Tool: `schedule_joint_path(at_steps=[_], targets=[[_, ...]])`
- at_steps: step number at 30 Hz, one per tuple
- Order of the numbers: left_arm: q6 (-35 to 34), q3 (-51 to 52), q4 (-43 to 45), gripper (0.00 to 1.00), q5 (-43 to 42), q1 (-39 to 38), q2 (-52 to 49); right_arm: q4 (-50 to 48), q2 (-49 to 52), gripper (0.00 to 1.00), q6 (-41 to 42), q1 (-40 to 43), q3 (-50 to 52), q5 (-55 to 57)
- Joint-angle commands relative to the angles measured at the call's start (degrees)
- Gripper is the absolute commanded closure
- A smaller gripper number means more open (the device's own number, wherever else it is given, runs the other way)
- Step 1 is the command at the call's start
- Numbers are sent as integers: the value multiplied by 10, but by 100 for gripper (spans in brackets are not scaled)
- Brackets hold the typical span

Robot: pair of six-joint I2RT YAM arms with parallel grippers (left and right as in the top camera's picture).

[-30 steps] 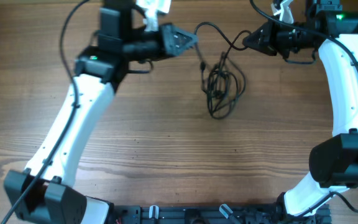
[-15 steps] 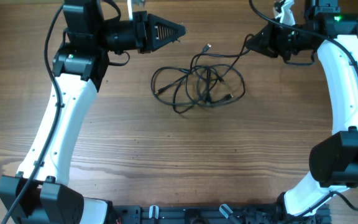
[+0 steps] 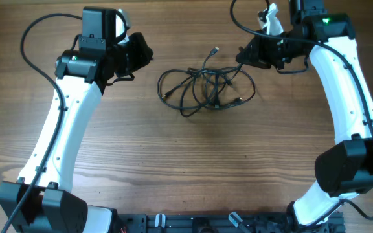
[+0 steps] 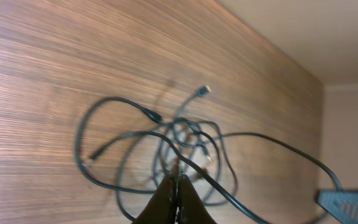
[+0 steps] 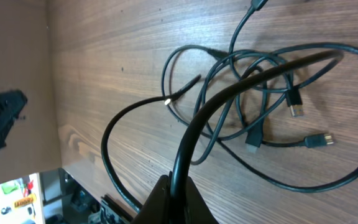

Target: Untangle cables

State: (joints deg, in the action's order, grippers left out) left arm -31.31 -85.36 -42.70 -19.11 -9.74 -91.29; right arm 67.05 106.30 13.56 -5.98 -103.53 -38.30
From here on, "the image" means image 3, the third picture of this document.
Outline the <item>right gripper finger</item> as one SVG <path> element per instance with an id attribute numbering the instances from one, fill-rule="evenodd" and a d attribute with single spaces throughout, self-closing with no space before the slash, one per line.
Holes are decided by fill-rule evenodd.
<path id="1" fill-rule="evenodd" d="M 271 65 L 269 63 L 266 63 L 264 61 L 260 61 L 258 58 L 250 58 L 247 56 L 243 56 L 238 54 L 236 56 L 236 62 L 243 64 L 243 65 L 248 65 L 252 67 L 257 67 L 260 69 L 270 69 Z"/>
<path id="2" fill-rule="evenodd" d="M 258 58 L 258 38 L 254 37 L 245 47 L 239 47 L 237 60 L 255 60 Z"/>

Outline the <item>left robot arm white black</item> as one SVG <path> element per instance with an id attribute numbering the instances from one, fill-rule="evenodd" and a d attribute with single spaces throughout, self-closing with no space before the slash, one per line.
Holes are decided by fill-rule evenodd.
<path id="1" fill-rule="evenodd" d="M 0 185 L 6 227 L 17 232 L 127 232 L 114 208 L 72 194 L 85 129 L 106 87 L 134 79 L 153 58 L 124 10 L 87 6 L 82 31 L 56 60 L 52 104 L 38 142 L 14 182 Z"/>

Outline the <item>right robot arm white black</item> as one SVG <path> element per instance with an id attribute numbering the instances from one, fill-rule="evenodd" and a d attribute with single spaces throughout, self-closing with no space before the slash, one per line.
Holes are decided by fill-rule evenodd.
<path id="1" fill-rule="evenodd" d="M 288 206 L 283 231 L 335 230 L 337 209 L 373 189 L 373 100 L 357 57 L 356 32 L 345 13 L 330 14 L 322 1 L 290 1 L 292 29 L 284 31 L 278 7 L 258 13 L 260 29 L 236 61 L 285 73 L 299 56 L 313 66 L 331 111 L 335 144 L 315 161 L 315 182 Z M 373 214 L 368 217 L 373 221 Z"/>

